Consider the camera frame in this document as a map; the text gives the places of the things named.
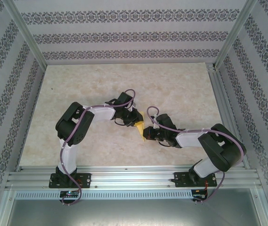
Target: marble floor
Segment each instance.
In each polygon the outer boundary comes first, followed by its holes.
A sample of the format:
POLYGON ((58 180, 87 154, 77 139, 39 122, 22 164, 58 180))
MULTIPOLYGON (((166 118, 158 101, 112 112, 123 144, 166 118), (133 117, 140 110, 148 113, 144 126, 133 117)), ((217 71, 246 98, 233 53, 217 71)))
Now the marble floor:
MULTIPOLYGON (((177 128, 201 129, 221 123, 205 63, 48 66, 20 165, 57 165, 60 144, 55 124, 69 105, 74 101, 103 104, 126 89, 135 89, 139 111, 155 105, 177 128)), ((146 117, 145 127, 150 125, 146 117)), ((143 141, 135 127, 98 121, 79 144, 77 165, 181 165, 204 157, 200 147, 163 147, 143 141)))

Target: patterned wallpaper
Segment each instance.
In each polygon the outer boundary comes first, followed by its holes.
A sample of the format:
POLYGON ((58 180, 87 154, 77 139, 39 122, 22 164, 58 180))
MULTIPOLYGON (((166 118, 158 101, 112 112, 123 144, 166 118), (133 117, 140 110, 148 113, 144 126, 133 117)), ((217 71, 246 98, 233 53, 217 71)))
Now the patterned wallpaper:
POLYGON ((16 169, 43 75, 0 1, 0 198, 16 169))
POLYGON ((256 3, 219 70, 268 199, 268 0, 256 3))
POLYGON ((49 65, 214 63, 245 0, 16 0, 49 65))

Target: purple cable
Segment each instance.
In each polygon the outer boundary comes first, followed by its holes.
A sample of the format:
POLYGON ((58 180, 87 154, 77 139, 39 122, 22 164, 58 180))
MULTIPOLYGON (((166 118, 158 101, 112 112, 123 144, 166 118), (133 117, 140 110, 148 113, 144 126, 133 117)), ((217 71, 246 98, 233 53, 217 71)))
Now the purple cable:
POLYGON ((78 122, 76 123, 76 125, 75 125, 75 127, 74 127, 72 133, 71 133, 70 136, 67 138, 67 140, 63 143, 62 148, 60 149, 60 154, 59 154, 60 163, 61 163, 61 165, 62 165, 63 170, 65 171, 65 174, 66 174, 66 175, 67 175, 67 176, 68 176, 68 177, 69 177, 69 178, 76 184, 76 186, 78 186, 78 189, 79 189, 79 192, 80 192, 80 195, 79 195, 78 199, 75 200, 75 201, 72 202, 72 203, 64 203, 64 199, 65 199, 65 197, 66 197, 66 196, 64 196, 64 197, 62 198, 62 204, 63 204, 63 205, 67 204, 68 206, 71 206, 71 205, 76 204, 77 202, 79 202, 79 200, 81 199, 81 195, 82 195, 81 186, 80 186, 80 185, 76 182, 76 180, 74 180, 73 177, 67 172, 67 170, 66 170, 66 168, 65 168, 65 166, 64 166, 64 162, 63 162, 63 152, 64 152, 64 148, 65 148, 66 144, 67 144, 67 143, 70 141, 70 139, 73 137, 74 133, 76 132, 77 128, 79 127, 80 122, 81 122, 82 119, 83 119, 83 116, 85 115, 85 113, 86 113, 89 109, 91 109, 91 108, 95 108, 95 107, 123 107, 123 106, 126 106, 126 105, 128 105, 129 103, 131 103, 131 102, 134 100, 135 96, 136 96, 136 92, 135 92, 135 90, 133 90, 133 89, 127 89, 127 90, 125 91, 125 93, 128 92, 128 91, 133 91, 133 93, 134 93, 134 94, 133 94, 133 98, 132 98, 130 101, 128 101, 127 103, 124 103, 124 104, 122 104, 122 105, 94 105, 94 106, 91 106, 91 107, 87 107, 87 108, 83 111, 83 113, 81 114, 81 116, 80 116, 78 122))
MULTIPOLYGON (((200 133, 200 132, 211 132, 211 133, 217 133, 217 134, 220 134, 220 135, 222 135, 222 136, 228 138, 229 140, 231 140, 233 143, 236 144, 236 146, 238 147, 239 151, 241 152, 241 158, 240 158, 240 160, 237 162, 236 165, 240 164, 240 163, 243 161, 243 158, 244 158, 244 151, 243 151, 242 147, 239 145, 239 143, 238 143, 235 139, 233 139, 233 138, 232 138, 231 136, 229 136, 228 134, 223 133, 223 132, 220 132, 220 131, 215 131, 215 130, 212 130, 212 129, 177 130, 177 129, 168 128, 168 127, 166 127, 166 126, 160 125, 159 123, 157 123, 157 122, 150 116, 150 114, 148 113, 148 110, 149 110, 150 108, 154 108, 154 109, 156 109, 156 110, 157 110, 157 115, 159 114, 159 108, 157 108, 157 107, 155 107, 155 106, 149 106, 149 107, 147 108, 147 110, 146 110, 146 113, 147 113, 148 117, 150 118, 150 120, 151 120, 154 124, 160 126, 161 128, 168 129, 168 130, 170 130, 170 131, 177 132, 177 133, 200 133)), ((222 185, 224 179, 225 179, 225 173, 223 172, 223 178, 222 178, 222 180, 220 181, 219 185, 218 185, 217 188, 213 191, 213 193, 212 193, 206 200, 204 200, 203 202, 206 202, 207 200, 211 199, 211 198, 216 194, 217 190, 218 190, 219 187, 222 185)))

